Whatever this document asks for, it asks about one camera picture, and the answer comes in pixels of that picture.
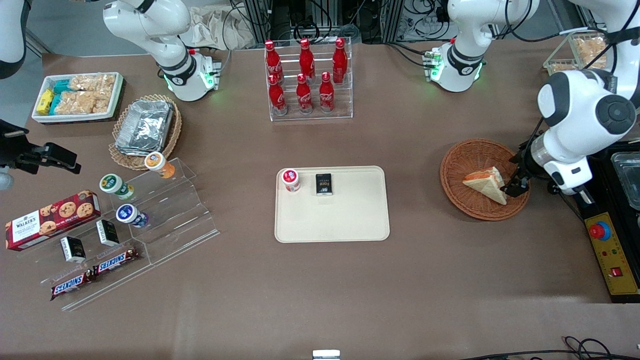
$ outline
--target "small black box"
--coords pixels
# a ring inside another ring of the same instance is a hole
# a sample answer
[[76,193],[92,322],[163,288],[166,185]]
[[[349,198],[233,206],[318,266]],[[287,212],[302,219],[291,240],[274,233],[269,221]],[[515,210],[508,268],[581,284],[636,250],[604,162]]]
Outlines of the small black box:
[[107,246],[116,246],[120,242],[118,241],[118,233],[116,227],[112,222],[107,220],[98,220],[95,223],[98,228],[98,236],[100,236],[100,242]]
[[316,174],[316,195],[333,195],[331,191],[331,174]]
[[66,236],[60,239],[60,245],[62,246],[62,253],[65,255],[65,261],[70,263],[82,263],[86,260],[84,254],[84,247],[80,239]]

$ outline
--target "wicker basket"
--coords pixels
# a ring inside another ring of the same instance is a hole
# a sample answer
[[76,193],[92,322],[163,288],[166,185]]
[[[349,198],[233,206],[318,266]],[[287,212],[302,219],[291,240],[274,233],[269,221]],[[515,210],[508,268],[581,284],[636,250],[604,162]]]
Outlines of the wicker basket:
[[[180,136],[180,129],[182,128],[182,115],[180,115],[180,110],[178,110],[178,106],[175,104],[173,100],[171,100],[170,98],[164,95],[157,95],[157,94],[146,95],[139,98],[138,100],[166,101],[173,104],[173,117],[171,120],[171,128],[169,129],[169,133],[166,136],[166,143],[164,145],[164,150],[162,151],[165,158],[168,159],[169,155],[173,151],[173,148],[175,147],[175,144],[178,142],[178,137]],[[113,134],[114,140],[118,138],[118,134],[120,133],[120,128],[122,127],[122,122],[127,117],[130,106],[131,105],[127,106],[127,108],[120,114],[118,121],[113,127],[112,134]],[[112,143],[111,145],[109,145],[109,153],[111,154],[111,158],[113,159],[113,161],[115,161],[116,163],[124,167],[127,167],[132,170],[137,170],[137,171],[147,170],[147,167],[144,164],[145,162],[144,156],[123,155],[118,151],[118,149],[116,149],[115,143]]]
[[517,214],[529,200],[529,192],[519,197],[508,197],[501,205],[462,183],[472,172],[496,167],[505,182],[516,165],[509,162],[515,153],[508,147],[487,139],[469,139],[457,143],[442,159],[440,182],[449,200],[466,214],[481,220],[505,220]]

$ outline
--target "bread slice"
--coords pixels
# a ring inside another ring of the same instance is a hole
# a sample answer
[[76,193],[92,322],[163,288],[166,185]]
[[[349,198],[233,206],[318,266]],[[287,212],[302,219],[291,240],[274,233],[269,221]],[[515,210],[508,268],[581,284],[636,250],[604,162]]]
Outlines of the bread slice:
[[495,167],[472,172],[462,179],[462,183],[499,204],[507,204],[507,195],[500,190],[504,181]]

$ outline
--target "tabletop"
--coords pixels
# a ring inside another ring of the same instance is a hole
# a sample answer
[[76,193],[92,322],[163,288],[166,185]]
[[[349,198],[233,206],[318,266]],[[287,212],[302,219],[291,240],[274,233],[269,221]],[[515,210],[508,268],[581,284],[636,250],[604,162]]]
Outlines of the tabletop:
[[[1,251],[0,357],[308,359],[337,348],[343,359],[459,359],[562,348],[564,335],[638,356],[639,305],[609,303],[584,226],[545,184],[534,182],[528,205],[502,222],[466,216],[440,186],[440,161],[456,142],[516,149],[529,136],[541,64],[556,45],[494,42],[481,77],[460,94],[427,83],[389,47],[356,45],[354,117],[326,124],[270,122],[263,52],[234,52],[220,90],[177,103],[183,128],[172,154],[197,174],[221,234],[71,313],[48,301],[16,252]],[[117,71],[123,106],[175,98],[150,56],[45,55],[44,67]],[[13,171],[0,218],[96,189],[108,172],[138,175],[109,157],[113,124],[30,120],[31,142],[78,153],[83,169]],[[275,240],[280,169],[356,165],[385,171],[386,240]]]

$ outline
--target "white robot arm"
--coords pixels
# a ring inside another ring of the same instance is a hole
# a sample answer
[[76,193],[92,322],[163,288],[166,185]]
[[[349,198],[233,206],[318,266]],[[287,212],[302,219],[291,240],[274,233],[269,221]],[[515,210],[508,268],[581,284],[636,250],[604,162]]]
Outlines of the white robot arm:
[[24,36],[29,7],[26,0],[0,1],[0,79],[15,74],[24,63]]
[[507,1],[512,1],[507,8],[510,22],[530,19],[540,4],[540,0],[449,0],[447,11],[458,26],[458,35],[453,44],[435,47],[426,54],[432,68],[428,79],[451,92],[470,88],[495,36],[489,24],[507,24]]
[[520,146],[518,164],[503,190],[519,196],[531,177],[548,174],[567,195],[590,196],[587,157],[622,139],[636,123],[640,108],[640,0],[572,0],[606,21],[611,50],[605,70],[562,71],[549,77],[538,93],[538,108],[549,126]]
[[190,54],[179,34],[191,24],[180,0],[118,0],[104,7],[107,28],[148,51],[164,72],[169,89],[183,101],[195,101],[217,89],[220,63]]

